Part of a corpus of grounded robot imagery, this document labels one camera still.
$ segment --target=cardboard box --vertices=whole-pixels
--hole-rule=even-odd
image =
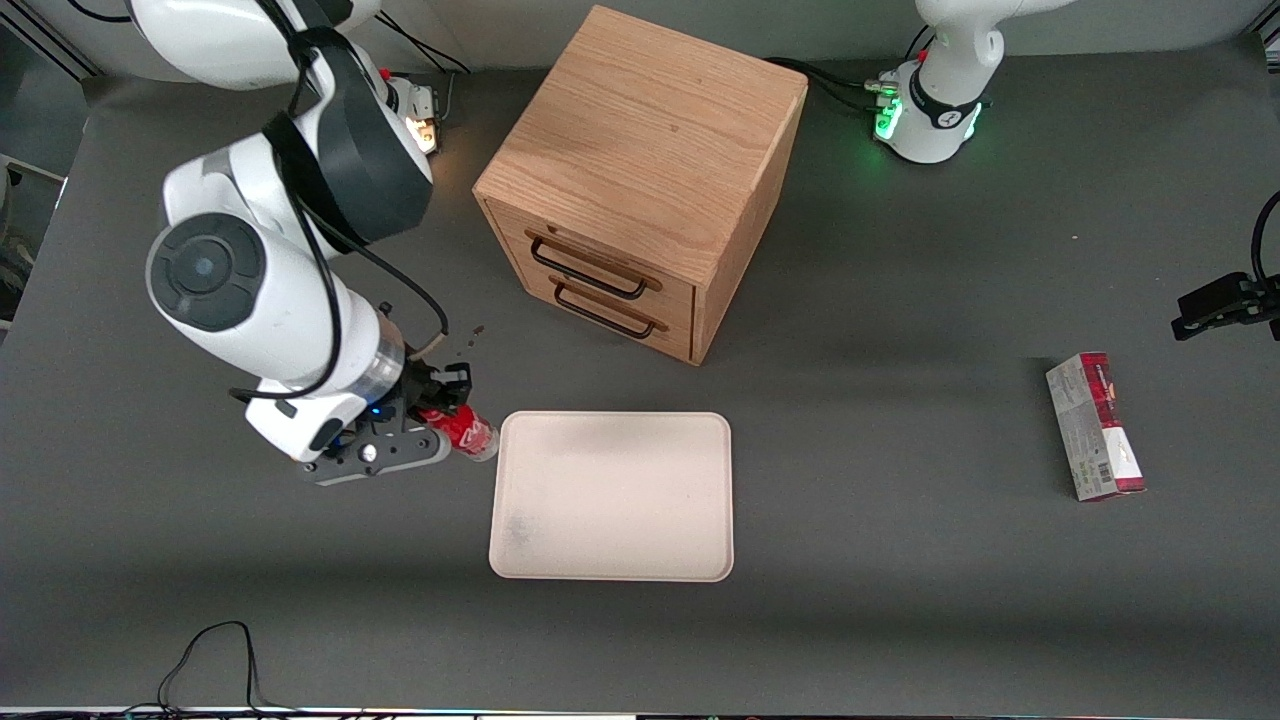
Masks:
[[[1106,352],[1082,352],[1044,374],[1082,502],[1147,489],[1129,447]]]

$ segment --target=cable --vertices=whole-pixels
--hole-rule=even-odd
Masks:
[[[818,86],[818,90],[822,90],[823,92],[826,92],[827,95],[829,95],[832,99],[835,99],[836,102],[840,102],[841,105],[844,105],[846,108],[850,108],[850,109],[854,109],[854,110],[859,110],[859,111],[867,111],[867,113],[876,113],[876,111],[879,110],[878,108],[873,108],[872,105],[859,105],[858,102],[854,102],[852,100],[850,100],[850,99],[840,95],[838,92],[836,92],[835,87],[831,87],[831,85],[836,85],[836,86],[844,87],[846,90],[863,90],[861,83],[855,83],[852,81],[847,81],[847,79],[845,79],[842,77],[838,77],[838,76],[835,76],[832,73],[828,73],[827,70],[823,70],[822,68],[818,68],[815,65],[810,65],[809,63],[804,63],[801,60],[792,60],[791,58],[765,58],[764,60],[767,63],[773,63],[774,65],[780,65],[780,67],[783,67],[783,68],[787,68],[787,69],[796,70],[797,73],[804,73],[805,77],[808,77],[810,81],[813,81],[814,85]]]
[[[380,22],[380,23],[383,23],[384,26],[389,27],[392,29],[392,32],[396,32],[398,35],[404,35],[402,31],[398,29],[398,26],[388,22],[381,15],[374,15],[374,19],[378,20],[378,22]],[[412,40],[410,40],[410,42],[413,45],[413,49],[417,50],[419,53],[421,53],[424,58],[426,58],[428,60],[430,60],[431,64],[435,65],[435,68],[438,70],[440,70],[442,73],[445,72],[444,70],[444,65],[442,65],[440,61],[436,60],[434,55],[431,55],[430,53],[428,53],[426,50],[424,50],[422,47],[420,47],[417,45],[417,42],[413,42]]]
[[[88,17],[91,17],[95,20],[101,22],[101,23],[132,23],[133,22],[133,18],[131,18],[129,15],[104,15],[102,13],[95,13],[93,10],[90,10],[84,5],[81,5],[78,0],[67,0],[67,4],[69,4],[72,8],[76,8],[77,10],[79,10],[79,14],[88,15]]]
[[[453,81],[457,79],[458,73],[449,73],[449,91],[444,95],[444,111],[440,113],[440,122],[449,119],[449,110],[453,110]]]
[[[329,360],[325,363],[324,372],[320,373],[320,377],[302,389],[289,392],[265,392],[233,387],[227,391],[228,395],[236,400],[244,402],[248,402],[252,398],[294,400],[311,395],[329,382],[329,378],[333,377],[333,370],[338,366],[338,356],[342,355],[342,314],[338,310],[338,291],[333,284],[333,273],[329,270],[329,263],[324,259],[324,251],[320,250],[320,242],[316,240],[315,233],[311,232],[311,225],[307,223],[302,209],[298,206],[302,200],[292,192],[287,191],[287,195],[289,196],[289,205],[293,208],[293,214],[298,218],[298,224],[302,225],[302,233],[307,238],[307,247],[311,249],[311,258],[315,260],[316,269],[320,272],[320,282],[324,283],[325,300],[329,302],[329,329],[333,333],[333,340],[329,343]]]
[[[422,355],[426,355],[426,352],[430,351],[433,347],[435,347],[444,338],[444,336],[449,334],[449,318],[448,318],[448,315],[444,314],[444,307],[442,307],[440,304],[436,302],[434,297],[431,297],[430,292],[426,292],[426,290],[424,290],[422,286],[420,286],[416,282],[413,282],[413,278],[411,278],[411,277],[406,275],[404,273],[402,273],[399,270],[399,268],[397,268],[396,265],[392,265],[387,260],[383,260],[380,256],[375,255],[372,250],[369,250],[362,243],[356,242],[351,237],[347,237],[346,233],[343,233],[338,228],[333,227],[328,220],[325,220],[323,217],[320,217],[319,213],[316,213],[315,210],[312,210],[306,204],[305,200],[298,199],[298,202],[302,205],[303,213],[306,213],[306,215],[310,217],[311,220],[314,220],[315,224],[319,225],[321,231],[324,231],[329,236],[334,237],[338,242],[346,245],[348,250],[356,251],[365,260],[369,260],[370,263],[378,265],[379,268],[383,269],[383,272],[385,272],[390,277],[393,277],[397,281],[399,281],[401,283],[403,283],[404,287],[407,287],[407,288],[412,290],[415,293],[417,293],[417,296],[421,297],[428,305],[431,306],[431,310],[435,311],[435,316],[439,318],[439,320],[440,320],[440,329],[439,329],[439,332],[431,340],[431,342],[426,343],[422,347],[422,350],[419,350],[417,352],[415,352],[411,356],[411,359],[417,360]]]
[[[804,73],[804,74],[810,76],[810,77],[820,77],[822,79],[824,79],[827,82],[832,82],[832,83],[836,83],[838,86],[847,87],[850,90],[861,90],[863,88],[863,83],[860,83],[860,82],[854,82],[851,79],[845,79],[845,78],[842,78],[842,77],[840,77],[837,74],[829,73],[829,72],[819,68],[818,65],[814,65],[812,63],[805,63],[804,60],[795,60],[792,58],[765,58],[764,61],[765,63],[773,63],[774,65],[781,65],[783,68],[790,68],[792,70],[796,70],[799,73]]]
[[[404,40],[408,40],[410,42],[412,42],[413,46],[417,47],[420,53],[422,53],[424,55],[426,55],[426,58],[429,60],[431,60],[431,63],[436,68],[439,68],[442,73],[445,72],[444,68],[440,65],[440,63],[435,58],[433,58],[431,55],[429,55],[429,53],[434,53],[434,54],[444,58],[445,60],[448,60],[448,61],[453,63],[454,65],[457,65],[458,68],[461,68],[462,72],[465,72],[467,74],[471,74],[471,68],[466,67],[466,64],[463,64],[462,60],[458,60],[457,58],[454,58],[453,55],[449,55],[448,53],[444,53],[443,50],[436,50],[435,47],[428,45],[426,42],[422,42],[421,40],[419,40],[417,37],[413,37],[412,35],[408,33],[408,31],[406,31],[404,28],[402,28],[401,24],[398,22],[396,22],[396,18],[390,17],[390,14],[387,10],[380,10],[374,17],[378,18],[378,22],[380,22],[384,26],[389,27],[392,31],[397,32]]]
[[[929,26],[924,26],[920,28],[920,32],[915,33],[915,37],[911,38],[911,44],[906,46],[906,54],[902,55],[902,61],[911,59],[911,51],[915,50],[915,44],[919,42],[920,38],[924,37],[924,33],[928,31]]]
[[[402,28],[402,27],[401,27],[401,24],[399,24],[399,23],[398,23],[398,22],[396,20],[396,18],[393,18],[393,17],[390,15],[390,13],[388,13],[387,10],[381,10],[381,12],[379,13],[379,15],[380,15],[380,17],[383,17],[383,18],[385,18],[385,19],[387,19],[388,22],[390,22],[390,24],[392,24],[392,28],[393,28],[393,29],[394,29],[396,32],[398,32],[398,33],[401,33],[402,36],[404,36],[404,38],[406,38],[406,40],[408,40],[410,42],[412,42],[413,45],[417,45],[417,46],[419,46],[420,49],[422,49],[422,50],[429,50],[429,51],[431,51],[431,53],[435,53],[436,55],[439,55],[439,56],[444,58],[445,60],[448,60],[448,61],[453,63],[454,65],[457,65],[457,67],[462,68],[462,72],[465,72],[465,73],[467,73],[467,74],[471,74],[471,68],[466,67],[466,65],[465,65],[465,64],[462,63],[462,60],[458,60],[457,58],[454,58],[453,55],[449,55],[448,53],[445,53],[445,51],[443,51],[443,50],[436,50],[435,47],[431,47],[431,46],[430,46],[430,45],[428,45],[426,42],[422,42],[421,40],[419,40],[417,37],[413,37],[413,36],[412,36],[412,35],[410,35],[410,33],[408,33],[408,32],[407,32],[407,31],[406,31],[404,28]]]
[[[1271,218],[1271,211],[1275,210],[1276,205],[1280,204],[1280,192],[1276,192],[1266,204],[1262,205],[1262,210],[1258,213],[1258,219],[1253,223],[1253,242],[1249,243],[1249,261],[1253,264],[1253,274],[1256,275],[1258,284],[1266,292],[1272,292],[1271,283],[1267,281],[1267,273],[1262,269],[1262,234],[1267,229],[1267,219]]]
[[[221,623],[214,623],[212,625],[209,625],[204,630],[196,633],[196,637],[191,638],[191,642],[187,643],[187,648],[182,652],[182,659],[178,660],[178,664],[173,666],[173,670],[169,670],[169,674],[165,675],[164,679],[160,680],[160,685],[156,687],[155,703],[134,705],[125,712],[129,712],[137,707],[155,705],[156,707],[160,707],[161,711],[165,712],[166,715],[172,715],[175,717],[180,716],[182,714],[178,711],[178,708],[169,702],[169,689],[172,688],[174,679],[178,676],[179,673],[182,673],[182,669],[187,666],[187,661],[191,660],[191,653],[192,651],[196,650],[196,643],[200,642],[200,638],[205,637],[206,633],[210,633],[219,628],[227,628],[230,625],[239,628],[241,632],[244,633],[244,657],[248,665],[244,673],[244,705],[248,706],[255,712],[257,712],[259,716],[283,719],[284,717],[283,715],[262,710],[253,702],[253,694],[256,693],[257,700],[262,701],[262,705],[275,705],[271,701],[266,700],[266,696],[262,694],[262,683],[257,674],[257,653],[253,651],[253,635],[250,634],[248,625],[246,625],[239,620],[224,620]],[[282,705],[276,705],[276,707],[285,707],[288,710],[294,710],[292,707]]]

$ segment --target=drawer handle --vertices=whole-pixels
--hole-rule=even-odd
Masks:
[[[641,282],[640,286],[643,288],[644,287],[644,282]],[[598,315],[595,313],[591,313],[586,307],[582,307],[580,305],[573,305],[568,300],[564,300],[563,297],[561,297],[561,295],[563,292],[564,292],[564,283],[556,283],[556,304],[559,305],[561,307],[568,310],[570,313],[575,313],[577,315],[581,315],[581,316],[586,318],[588,320],[594,320],[594,322],[596,322],[596,323],[599,323],[599,324],[609,328],[611,331],[617,331],[617,332],[620,332],[620,333],[622,333],[622,334],[625,334],[625,336],[627,336],[627,337],[630,337],[632,340],[644,340],[644,338],[649,337],[650,334],[653,334],[653,328],[657,324],[653,320],[649,320],[645,324],[645,327],[644,327],[643,331],[636,332],[636,331],[634,331],[634,329],[631,329],[631,328],[628,328],[626,325],[620,325],[618,323],[614,323],[613,320],[611,320],[611,319],[608,319],[608,318],[605,318],[603,315]]]
[[[539,255],[538,250],[541,249],[543,245],[545,245],[543,242],[543,238],[540,238],[540,237],[535,237],[534,238],[534,246],[532,246],[532,249],[530,249],[530,252],[534,255],[534,260],[538,260],[538,263],[540,265],[547,265],[548,268],[550,268],[553,270],[559,270],[561,273],[564,273],[566,275],[568,275],[568,277],[571,277],[571,278],[573,278],[576,281],[581,281],[581,282],[584,282],[584,283],[594,287],[595,290],[600,290],[600,291],[608,292],[609,295],[613,295],[616,297],[621,297],[622,300],[635,300],[635,299],[640,297],[640,293],[643,293],[645,291],[645,288],[648,287],[648,281],[645,281],[644,278],[640,278],[640,283],[631,292],[627,292],[627,291],[622,290],[621,287],[613,287],[612,284],[609,284],[609,283],[607,283],[604,281],[598,281],[598,279],[593,278],[591,275],[585,275],[585,274],[575,270],[573,268],[570,268],[568,265],[564,265],[563,263],[557,263],[556,260],[552,260],[550,258],[547,258],[545,255]]]

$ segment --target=gray tabletop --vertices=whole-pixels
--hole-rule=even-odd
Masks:
[[[284,95],[111,82],[0,348],[0,705],[143,701],[238,618],[296,705],[1280,715],[1280,347],[1169,331],[1247,268],[1276,187],[1256,42],[1011,59],[941,167],[813,92],[703,368],[521,291],[470,187],[540,77],[458,81],[426,222],[378,249],[447,304],[495,420],[728,418],[732,575],[499,579],[492,464],[300,483],[227,398],[243,374],[142,281],[165,172]],[[428,337],[403,288],[335,269]],[[1071,495],[1043,372],[1084,350],[1112,356],[1146,495]],[[210,638],[175,701],[239,702],[238,642]]]

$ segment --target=wooden drawer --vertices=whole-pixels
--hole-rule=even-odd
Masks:
[[[489,209],[526,287],[553,274],[635,316],[692,327],[694,287],[689,283],[611,255],[582,236],[502,202],[490,201]]]
[[[641,345],[690,361],[692,331],[690,318],[668,320],[627,306],[618,299],[575,282],[561,273],[526,275],[525,290],[534,297],[567,310],[591,324],[613,331]]]
[[[806,88],[596,5],[472,192],[529,292],[698,365],[777,205]]]

